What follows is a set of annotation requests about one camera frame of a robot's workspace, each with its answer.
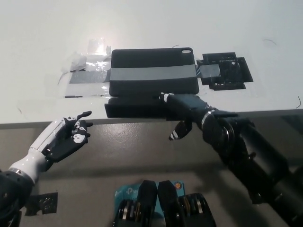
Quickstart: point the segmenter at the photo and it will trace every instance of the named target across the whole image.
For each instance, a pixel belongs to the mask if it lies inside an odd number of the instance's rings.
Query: robotic hand
[[[52,122],[34,141],[28,154],[0,173],[0,226],[19,222],[19,210],[25,205],[39,174],[60,162],[88,142],[87,128],[93,123],[80,120],[91,111]]]
[[[170,140],[185,137],[196,123],[204,141],[248,189],[254,204],[266,202],[289,226],[303,226],[303,167],[291,173],[287,159],[249,119],[211,107],[195,95],[162,93],[160,100],[182,119]]]

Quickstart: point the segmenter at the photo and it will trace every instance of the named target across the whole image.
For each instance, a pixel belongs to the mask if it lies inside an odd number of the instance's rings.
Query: gray tape strip
[[[73,72],[70,84],[103,83],[107,77],[107,71],[77,71]]]
[[[159,80],[196,77],[195,65],[154,68],[112,68],[110,80]]]
[[[219,65],[201,65],[200,71],[202,74],[202,78],[209,78],[209,77],[220,77],[220,68]]]

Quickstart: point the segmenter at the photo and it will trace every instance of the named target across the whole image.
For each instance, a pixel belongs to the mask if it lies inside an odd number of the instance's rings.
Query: black tablet case
[[[159,94],[197,94],[199,86],[191,48],[114,50],[108,117],[177,120]]]
[[[112,52],[109,86],[111,96],[159,96],[160,92],[199,92],[191,48]]]

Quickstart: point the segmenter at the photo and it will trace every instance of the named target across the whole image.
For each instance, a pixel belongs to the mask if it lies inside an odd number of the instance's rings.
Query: white table
[[[64,59],[103,37],[112,49],[191,47],[245,57],[247,89],[211,91],[212,106],[253,115],[297,114],[303,109],[303,3],[300,0],[52,0],[4,1],[0,8],[0,128],[33,127],[92,110],[108,119],[107,98],[55,97]]]

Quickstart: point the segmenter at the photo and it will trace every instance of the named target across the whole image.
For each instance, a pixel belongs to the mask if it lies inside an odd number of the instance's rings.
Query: clear tape
[[[86,54],[74,52],[62,64],[61,75],[45,77],[47,97],[109,96],[111,47],[103,39],[89,41]]]

